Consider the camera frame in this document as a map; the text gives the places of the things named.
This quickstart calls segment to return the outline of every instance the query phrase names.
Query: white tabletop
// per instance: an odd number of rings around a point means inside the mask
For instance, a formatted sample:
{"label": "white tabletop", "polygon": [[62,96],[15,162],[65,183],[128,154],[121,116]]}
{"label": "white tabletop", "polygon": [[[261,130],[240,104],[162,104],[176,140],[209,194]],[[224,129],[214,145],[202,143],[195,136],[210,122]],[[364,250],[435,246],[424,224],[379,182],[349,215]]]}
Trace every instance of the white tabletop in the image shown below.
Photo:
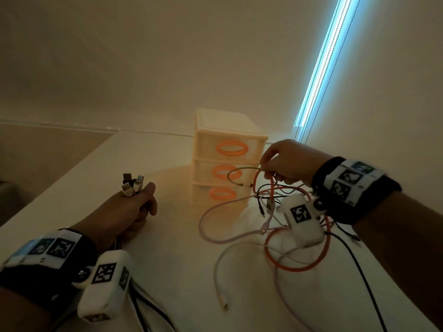
{"label": "white tabletop", "polygon": [[[230,310],[221,311],[212,270],[228,245],[210,244],[198,234],[198,220],[206,207],[189,203],[191,156],[190,137],[116,133],[0,228],[0,259],[39,234],[83,219],[119,190],[122,173],[142,174],[157,185],[159,211],[125,249],[136,263],[134,278],[166,308],[180,331],[305,331],[281,306],[273,270],[256,246],[235,247],[222,261],[219,280]],[[209,214],[205,229],[221,239],[258,229],[262,223],[252,200],[241,213],[236,207],[221,207]],[[364,245],[344,239],[360,261],[389,331],[437,331]],[[245,241],[262,242],[263,237]],[[277,248],[290,244],[289,237],[272,242]],[[319,250],[314,247],[294,256],[309,260]],[[304,273],[282,271],[279,279],[291,307],[316,331],[381,331],[351,257],[334,238],[318,267]],[[154,332],[168,331],[155,314],[144,312]],[[137,326],[126,305],[114,321],[88,325],[71,319],[61,330],[137,331]]]}

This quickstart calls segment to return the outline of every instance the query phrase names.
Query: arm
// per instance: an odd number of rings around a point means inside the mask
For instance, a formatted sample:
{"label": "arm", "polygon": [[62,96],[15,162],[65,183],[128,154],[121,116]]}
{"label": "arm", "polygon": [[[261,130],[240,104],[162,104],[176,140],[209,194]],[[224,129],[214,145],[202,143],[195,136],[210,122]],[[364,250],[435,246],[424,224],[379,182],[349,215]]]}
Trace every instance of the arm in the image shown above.
{"label": "arm", "polygon": [[[148,213],[157,213],[155,189],[155,184],[149,183],[130,198],[116,193],[71,228],[92,239],[99,252],[109,248],[117,236],[128,241],[145,225]],[[46,332],[52,323],[46,310],[0,286],[0,331]]]}
{"label": "arm", "polygon": [[[315,172],[330,158],[283,140],[264,153],[261,168],[267,179],[275,175],[287,184],[303,181],[310,186]],[[443,216],[393,192],[353,228],[402,291],[443,331]]]}

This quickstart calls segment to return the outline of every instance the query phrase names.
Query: orange oval handle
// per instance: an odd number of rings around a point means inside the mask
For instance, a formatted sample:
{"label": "orange oval handle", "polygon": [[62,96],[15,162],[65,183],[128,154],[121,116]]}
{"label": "orange oval handle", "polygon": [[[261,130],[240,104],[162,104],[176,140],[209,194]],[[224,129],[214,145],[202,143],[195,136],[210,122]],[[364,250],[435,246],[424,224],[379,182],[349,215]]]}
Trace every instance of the orange oval handle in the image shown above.
{"label": "orange oval handle", "polygon": [[211,188],[209,190],[209,198],[215,201],[229,201],[236,196],[237,193],[230,188]]}
{"label": "orange oval handle", "polygon": [[[221,164],[219,166],[215,166],[212,168],[211,173],[212,176],[218,179],[221,179],[222,181],[228,180],[228,175],[220,173],[220,171],[232,171],[235,170],[237,167],[233,166],[232,164]],[[240,178],[243,172],[241,170],[233,171],[230,175],[230,179],[237,179]]]}
{"label": "orange oval handle", "polygon": [[[229,151],[229,150],[223,150],[222,147],[236,145],[239,147],[242,147],[241,150],[235,150],[235,151]],[[225,156],[243,156],[249,151],[249,147],[246,143],[239,141],[239,140],[226,140],[221,141],[216,147],[215,150],[222,155]]]}

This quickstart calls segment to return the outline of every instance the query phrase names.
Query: blue light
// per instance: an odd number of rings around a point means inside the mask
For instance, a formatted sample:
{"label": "blue light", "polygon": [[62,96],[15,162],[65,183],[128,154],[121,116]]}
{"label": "blue light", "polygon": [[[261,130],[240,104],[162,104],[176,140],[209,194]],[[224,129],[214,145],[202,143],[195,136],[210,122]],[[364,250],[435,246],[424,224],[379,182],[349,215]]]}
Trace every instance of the blue light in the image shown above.
{"label": "blue light", "polygon": [[353,15],[357,10],[360,0],[338,0],[334,15],[329,24],[322,49],[315,63],[314,72],[311,76],[305,97],[294,123],[297,128],[296,139],[301,142],[307,125],[312,125],[310,117],[313,111],[318,109],[319,98],[324,93],[329,78],[332,75],[333,66],[338,59],[339,52],[345,41],[346,33],[352,23]]}

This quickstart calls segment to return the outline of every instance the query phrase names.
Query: forearm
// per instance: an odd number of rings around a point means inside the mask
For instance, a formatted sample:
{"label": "forearm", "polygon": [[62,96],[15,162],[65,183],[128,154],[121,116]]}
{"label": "forearm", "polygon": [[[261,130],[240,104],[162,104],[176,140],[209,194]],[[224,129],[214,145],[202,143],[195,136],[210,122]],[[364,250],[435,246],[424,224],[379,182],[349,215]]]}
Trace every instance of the forearm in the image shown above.
{"label": "forearm", "polygon": [[0,331],[46,332],[49,313],[15,292],[0,287]]}
{"label": "forearm", "polygon": [[402,291],[443,331],[443,216],[393,192],[353,228]]}

